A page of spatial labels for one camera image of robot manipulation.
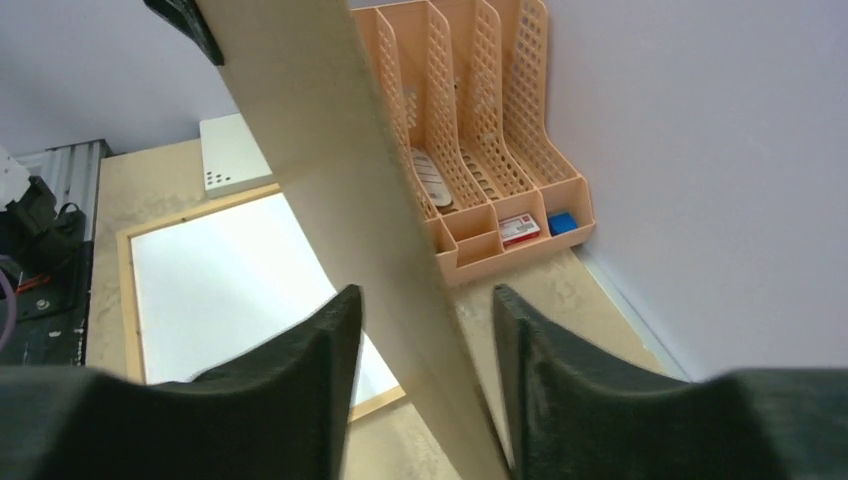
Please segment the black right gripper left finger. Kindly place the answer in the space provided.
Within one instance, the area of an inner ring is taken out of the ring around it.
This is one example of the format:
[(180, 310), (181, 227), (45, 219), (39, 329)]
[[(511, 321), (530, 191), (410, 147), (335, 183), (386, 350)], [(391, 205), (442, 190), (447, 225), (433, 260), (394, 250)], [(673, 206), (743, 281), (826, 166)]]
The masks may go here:
[(338, 479), (361, 345), (348, 285), (189, 382), (83, 367), (1, 371), (5, 479)]

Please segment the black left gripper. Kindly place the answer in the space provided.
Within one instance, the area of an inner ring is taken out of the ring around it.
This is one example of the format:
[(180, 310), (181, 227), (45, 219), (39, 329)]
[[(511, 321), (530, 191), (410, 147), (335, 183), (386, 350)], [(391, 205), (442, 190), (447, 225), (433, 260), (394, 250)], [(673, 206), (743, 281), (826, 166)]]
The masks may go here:
[(224, 65), (224, 55), (194, 0), (143, 0), (143, 3), (195, 43), (214, 66)]

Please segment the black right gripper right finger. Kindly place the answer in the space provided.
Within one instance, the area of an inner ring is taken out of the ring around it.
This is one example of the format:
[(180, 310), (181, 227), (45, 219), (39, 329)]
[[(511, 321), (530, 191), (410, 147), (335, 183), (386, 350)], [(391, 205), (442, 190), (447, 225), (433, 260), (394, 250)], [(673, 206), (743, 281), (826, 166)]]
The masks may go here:
[(492, 293), (516, 479), (843, 479), (847, 373), (734, 370), (685, 382)]

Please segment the brown frame backing board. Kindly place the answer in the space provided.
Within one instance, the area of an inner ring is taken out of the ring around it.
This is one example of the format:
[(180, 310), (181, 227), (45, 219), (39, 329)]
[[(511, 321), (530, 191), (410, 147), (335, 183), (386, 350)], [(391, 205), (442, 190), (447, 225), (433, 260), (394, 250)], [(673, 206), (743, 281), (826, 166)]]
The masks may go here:
[(331, 283), (463, 479), (509, 468), (344, 1), (201, 1), (219, 67)]

